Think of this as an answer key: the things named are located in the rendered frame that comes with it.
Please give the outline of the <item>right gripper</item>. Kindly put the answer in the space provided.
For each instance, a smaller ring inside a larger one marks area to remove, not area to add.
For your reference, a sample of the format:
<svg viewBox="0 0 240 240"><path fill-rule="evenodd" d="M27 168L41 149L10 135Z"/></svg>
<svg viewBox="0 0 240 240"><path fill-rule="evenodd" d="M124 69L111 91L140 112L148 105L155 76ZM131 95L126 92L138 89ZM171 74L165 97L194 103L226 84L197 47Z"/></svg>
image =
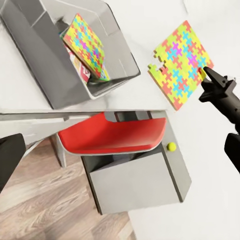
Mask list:
<svg viewBox="0 0 240 240"><path fill-rule="evenodd" d="M240 108L240 99L233 93L237 82L226 79L208 66L203 69L207 77L200 83L204 92L199 100L211 102L225 116L233 114Z"/></svg>

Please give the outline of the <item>tennis ball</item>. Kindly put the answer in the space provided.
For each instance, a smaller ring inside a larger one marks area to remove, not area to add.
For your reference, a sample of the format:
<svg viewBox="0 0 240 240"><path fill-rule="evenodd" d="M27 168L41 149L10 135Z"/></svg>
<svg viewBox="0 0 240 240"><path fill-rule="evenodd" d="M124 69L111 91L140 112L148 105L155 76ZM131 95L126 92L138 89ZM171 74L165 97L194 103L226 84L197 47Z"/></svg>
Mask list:
<svg viewBox="0 0 240 240"><path fill-rule="evenodd" d="M170 142L167 144L167 149L171 152L175 151L177 149L177 146L174 142Z"/></svg>

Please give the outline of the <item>jigsaw puzzle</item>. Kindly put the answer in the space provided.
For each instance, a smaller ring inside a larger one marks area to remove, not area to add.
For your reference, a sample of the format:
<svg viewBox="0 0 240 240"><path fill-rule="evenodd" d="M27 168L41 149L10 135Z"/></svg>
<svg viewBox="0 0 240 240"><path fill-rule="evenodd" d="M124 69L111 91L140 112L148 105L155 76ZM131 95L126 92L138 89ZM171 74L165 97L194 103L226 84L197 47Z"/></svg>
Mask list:
<svg viewBox="0 0 240 240"><path fill-rule="evenodd" d="M100 78L105 58L104 51L100 49L103 45L79 12L75 15L63 39L91 72Z"/></svg>
<svg viewBox="0 0 240 240"><path fill-rule="evenodd" d="M209 55L185 20L153 51L164 62L161 68L149 64L148 73L175 111L184 105L201 82L208 77L204 67L214 67Z"/></svg>

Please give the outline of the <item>board game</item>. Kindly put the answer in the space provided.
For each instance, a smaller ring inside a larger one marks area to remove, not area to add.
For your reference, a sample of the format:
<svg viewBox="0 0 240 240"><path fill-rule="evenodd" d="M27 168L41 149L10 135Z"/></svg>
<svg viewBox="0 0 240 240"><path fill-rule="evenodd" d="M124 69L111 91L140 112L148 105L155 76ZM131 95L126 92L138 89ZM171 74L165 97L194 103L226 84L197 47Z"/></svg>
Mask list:
<svg viewBox="0 0 240 240"><path fill-rule="evenodd" d="M90 78L90 75L92 73L92 71L88 68L88 66L80 59L80 57L71 49L71 47L64 41L64 36L66 34L66 32L68 31L69 29L69 26L63 31L60 33L60 37L67 49L67 51L69 52L76 68L78 69L85 85L87 84L88 82L88 79Z"/></svg>
<svg viewBox="0 0 240 240"><path fill-rule="evenodd" d="M107 84L108 82L110 82L110 78L108 76L104 63L102 65L102 72L101 72L100 78L97 78L93 74L93 72L91 72L88 82L95 82L95 83L102 83L102 84Z"/></svg>

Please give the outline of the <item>toy box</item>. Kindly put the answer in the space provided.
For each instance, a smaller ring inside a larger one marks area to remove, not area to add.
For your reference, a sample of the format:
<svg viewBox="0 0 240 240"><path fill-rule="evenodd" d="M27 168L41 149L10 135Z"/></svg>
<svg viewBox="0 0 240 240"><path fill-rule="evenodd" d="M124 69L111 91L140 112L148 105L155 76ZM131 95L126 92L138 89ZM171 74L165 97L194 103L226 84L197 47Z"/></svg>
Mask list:
<svg viewBox="0 0 240 240"><path fill-rule="evenodd" d="M79 13L102 42L110 82L85 82L60 33ZM141 76L109 4L103 0L5 0L0 14L52 106L93 101Z"/></svg>

